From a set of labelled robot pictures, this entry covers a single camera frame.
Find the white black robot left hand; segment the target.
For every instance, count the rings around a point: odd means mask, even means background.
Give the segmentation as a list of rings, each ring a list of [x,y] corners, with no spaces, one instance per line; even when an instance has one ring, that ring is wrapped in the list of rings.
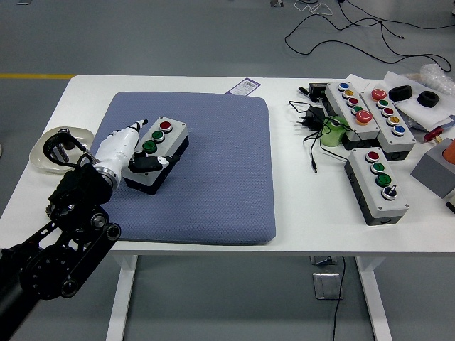
[[[133,173],[162,171],[180,161],[180,156],[141,156],[130,165],[139,143],[139,132],[147,123],[146,119],[136,121],[127,128],[113,131],[101,142],[93,166],[105,180],[119,182],[125,169]]]

